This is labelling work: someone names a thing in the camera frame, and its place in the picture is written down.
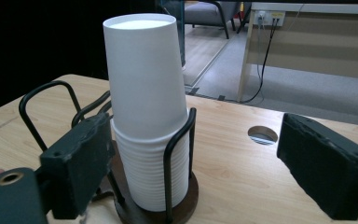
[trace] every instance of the black cable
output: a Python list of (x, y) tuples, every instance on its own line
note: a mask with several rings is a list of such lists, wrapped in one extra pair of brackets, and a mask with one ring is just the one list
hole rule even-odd
[[(275, 30), (276, 28), (278, 27), (278, 22), (279, 22), (279, 19), (275, 20), (273, 19), (272, 20), (272, 26), (271, 26), (271, 31), (269, 33), (269, 42), (268, 42), (268, 47), (267, 47), (267, 52), (266, 52), (266, 56), (264, 58), (264, 62), (263, 62), (263, 68), (261, 70), (261, 78), (260, 78), (260, 85), (258, 87), (258, 90), (257, 90), (257, 93), (251, 97), (250, 99), (248, 100), (245, 100), (245, 101), (235, 101), (235, 100), (224, 100), (226, 102), (231, 102), (231, 103), (235, 103), (235, 104), (239, 104), (239, 105), (244, 105), (246, 103), (249, 103), (251, 101), (254, 100), (254, 98), (258, 95), (258, 93), (260, 93), (261, 91), (261, 88), (263, 87), (263, 81), (264, 81), (264, 69), (266, 67), (266, 62), (267, 62), (267, 57), (269, 56), (269, 47), (271, 46), (271, 41), (272, 41), (272, 37), (274, 36), (275, 34)], [(202, 94), (192, 94), (194, 96), (198, 96), (198, 97), (202, 97), (202, 98), (206, 98), (206, 99), (213, 99), (213, 100), (217, 100), (217, 98), (214, 98), (214, 97), (211, 97), (211, 96), (207, 96), (207, 95), (202, 95)]]
[(260, 86), (258, 87), (257, 93), (253, 97), (248, 99), (248, 100), (240, 101), (240, 104), (246, 104), (246, 103), (249, 103), (249, 102), (253, 101), (254, 98), (258, 95), (258, 93), (260, 93), (261, 88), (263, 87), (264, 69), (266, 68), (267, 57), (269, 56), (269, 47), (271, 46), (272, 37), (274, 36), (275, 30), (276, 30), (276, 28), (278, 26), (278, 21), (279, 20), (276, 20), (276, 23), (275, 23), (275, 19), (272, 20), (272, 27), (271, 27), (271, 31), (269, 33), (269, 42), (268, 42), (267, 52), (266, 52), (266, 56), (264, 57), (263, 67), (261, 69), (261, 80), (260, 80)]
[[(258, 80), (259, 82), (261, 81), (261, 75), (260, 75), (260, 39), (261, 39), (261, 26), (263, 25), (263, 31), (264, 30), (264, 19), (263, 18), (259, 18), (258, 19), (258, 23), (257, 23), (257, 76), (258, 76)], [(263, 90), (260, 91), (261, 94), (261, 101), (259, 102), (262, 103), (264, 101), (264, 94), (263, 94)]]

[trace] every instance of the chair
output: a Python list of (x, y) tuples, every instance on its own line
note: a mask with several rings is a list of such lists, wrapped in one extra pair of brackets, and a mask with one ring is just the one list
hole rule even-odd
[(185, 7), (185, 24), (223, 27), (229, 39), (227, 22), (235, 31), (234, 16), (240, 16), (241, 2), (199, 1)]

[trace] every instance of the paper cup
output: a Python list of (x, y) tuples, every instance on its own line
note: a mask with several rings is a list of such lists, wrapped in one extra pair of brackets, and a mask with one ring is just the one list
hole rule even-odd
[[(135, 139), (119, 131), (112, 119), (118, 151), (132, 199), (145, 210), (165, 211), (163, 157), (165, 147), (176, 132), (156, 139)], [(172, 207), (181, 202), (188, 189), (189, 134), (175, 146), (171, 156)]]
[(180, 128), (187, 113), (176, 18), (119, 16), (103, 32), (116, 127), (138, 139)]

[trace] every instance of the floor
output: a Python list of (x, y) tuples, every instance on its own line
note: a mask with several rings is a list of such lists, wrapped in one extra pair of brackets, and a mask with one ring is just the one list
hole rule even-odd
[[(245, 28), (230, 38), (209, 69), (193, 87), (186, 87), (186, 92), (197, 90), (202, 97), (220, 96), (238, 103), (235, 100), (246, 43)], [(259, 83), (254, 65), (242, 100), (253, 97)], [(358, 124), (358, 78), (266, 67), (261, 92), (244, 105)]]

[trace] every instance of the desk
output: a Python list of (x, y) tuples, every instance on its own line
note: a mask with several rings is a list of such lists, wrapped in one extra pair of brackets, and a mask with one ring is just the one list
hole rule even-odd
[[(76, 75), (58, 79), (74, 88), (81, 107), (109, 90), (106, 80)], [(0, 107), (0, 167), (36, 169), (41, 150), (20, 117), (19, 101)], [(198, 205), (188, 223), (331, 224), (276, 157), (277, 144), (259, 145), (247, 135), (256, 125), (279, 134), (282, 112), (194, 96), (186, 101), (188, 107), (197, 108), (193, 172), (200, 186)], [(27, 111), (48, 147), (70, 130), (76, 112), (64, 87), (39, 93)], [(358, 143), (358, 126), (316, 120)], [(54, 220), (51, 214), (48, 220), (76, 223)], [(106, 199), (91, 204), (88, 223), (120, 223), (114, 203)]]
[[(238, 101), (251, 66), (260, 64), (261, 67), (269, 43), (270, 26), (258, 38), (257, 10), (286, 12), (283, 26), (276, 29), (271, 41), (266, 66), (358, 78), (358, 5), (253, 2)], [(275, 75), (266, 71), (266, 76)]]

